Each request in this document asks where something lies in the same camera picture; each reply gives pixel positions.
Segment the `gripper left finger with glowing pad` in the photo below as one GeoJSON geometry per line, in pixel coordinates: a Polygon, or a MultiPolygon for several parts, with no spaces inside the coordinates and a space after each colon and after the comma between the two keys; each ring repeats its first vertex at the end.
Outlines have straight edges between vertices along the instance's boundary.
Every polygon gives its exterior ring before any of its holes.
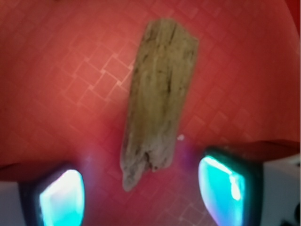
{"type": "Polygon", "coordinates": [[[19,162],[0,167],[2,226],[80,226],[85,185],[68,162],[19,162]]]}

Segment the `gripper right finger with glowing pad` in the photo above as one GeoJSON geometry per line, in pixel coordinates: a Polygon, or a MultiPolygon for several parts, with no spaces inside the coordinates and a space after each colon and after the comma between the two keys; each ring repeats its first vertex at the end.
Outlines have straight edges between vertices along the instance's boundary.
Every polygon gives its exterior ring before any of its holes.
{"type": "Polygon", "coordinates": [[[289,140],[210,145],[198,166],[205,208],[219,226],[298,226],[301,145],[289,140]]]}

